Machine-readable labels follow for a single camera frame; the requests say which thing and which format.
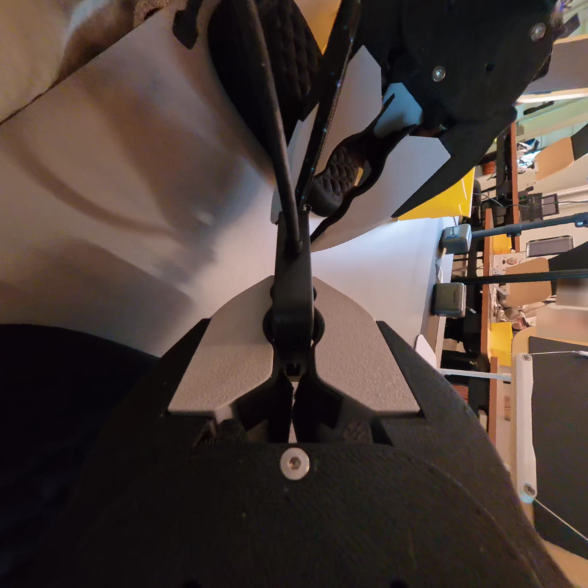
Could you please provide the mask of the black tripod poles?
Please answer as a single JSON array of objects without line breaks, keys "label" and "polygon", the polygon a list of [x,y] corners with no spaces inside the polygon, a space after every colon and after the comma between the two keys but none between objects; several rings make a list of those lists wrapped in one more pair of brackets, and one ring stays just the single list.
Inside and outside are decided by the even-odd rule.
[{"label": "black tripod poles", "polygon": [[[587,213],[577,213],[566,217],[554,219],[537,220],[528,223],[507,224],[496,228],[474,231],[472,239],[485,239],[497,235],[508,237],[519,237],[522,232],[541,229],[563,224],[574,224],[577,228],[587,227]],[[474,276],[474,277],[452,277],[451,282],[464,285],[496,285],[500,283],[533,283],[533,282],[554,282],[562,279],[587,279],[587,269],[555,270],[534,273],[522,273],[514,275],[499,276]]]}]

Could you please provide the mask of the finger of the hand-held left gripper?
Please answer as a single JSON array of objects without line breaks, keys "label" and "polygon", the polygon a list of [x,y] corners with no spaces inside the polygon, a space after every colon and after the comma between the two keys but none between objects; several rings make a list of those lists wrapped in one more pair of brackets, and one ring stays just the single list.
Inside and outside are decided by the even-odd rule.
[{"label": "finger of the hand-held left gripper", "polygon": [[345,149],[362,175],[337,211],[313,231],[312,252],[342,245],[396,217],[401,206],[450,160],[440,138],[446,123],[425,122],[423,109],[405,85],[389,85],[375,118],[336,145]]},{"label": "finger of the hand-held left gripper", "polygon": [[[362,46],[348,64],[314,175],[324,171],[339,144],[369,126],[381,108],[380,65]],[[290,139],[287,153],[293,183],[298,180],[317,113],[314,107],[304,121],[298,121]]]}]

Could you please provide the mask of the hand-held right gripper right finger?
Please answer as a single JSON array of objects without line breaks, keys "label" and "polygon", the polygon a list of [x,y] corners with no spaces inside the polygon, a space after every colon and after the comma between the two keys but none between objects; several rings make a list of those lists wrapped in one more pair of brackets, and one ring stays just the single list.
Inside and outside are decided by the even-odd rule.
[{"label": "hand-held right gripper right finger", "polygon": [[318,278],[313,342],[294,400],[298,442],[391,442],[385,423],[419,418],[376,320]]}]

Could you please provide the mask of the white framed black panel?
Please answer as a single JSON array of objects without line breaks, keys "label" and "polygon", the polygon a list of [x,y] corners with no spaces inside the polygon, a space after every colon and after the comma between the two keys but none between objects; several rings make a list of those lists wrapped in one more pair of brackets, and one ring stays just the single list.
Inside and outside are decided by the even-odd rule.
[{"label": "white framed black panel", "polygon": [[513,368],[516,492],[542,539],[587,559],[587,346],[531,336]]}]

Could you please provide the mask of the grey metal box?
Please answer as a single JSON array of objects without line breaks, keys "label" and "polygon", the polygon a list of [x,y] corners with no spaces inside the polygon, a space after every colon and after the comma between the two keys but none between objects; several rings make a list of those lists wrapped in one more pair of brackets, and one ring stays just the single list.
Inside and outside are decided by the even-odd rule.
[{"label": "grey metal box", "polygon": [[437,283],[432,292],[432,315],[461,319],[466,315],[467,287],[460,282]]},{"label": "grey metal box", "polygon": [[439,249],[446,254],[468,254],[472,244],[472,227],[458,224],[446,227],[439,240]]}]

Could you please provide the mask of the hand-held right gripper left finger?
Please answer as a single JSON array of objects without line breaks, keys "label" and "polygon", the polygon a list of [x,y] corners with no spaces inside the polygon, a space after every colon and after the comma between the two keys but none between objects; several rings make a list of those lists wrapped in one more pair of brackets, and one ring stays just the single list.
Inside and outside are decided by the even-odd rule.
[{"label": "hand-held right gripper left finger", "polygon": [[210,319],[168,405],[174,416],[240,422],[249,433],[267,425],[269,442],[287,442],[293,386],[264,327],[274,277],[246,289]]}]

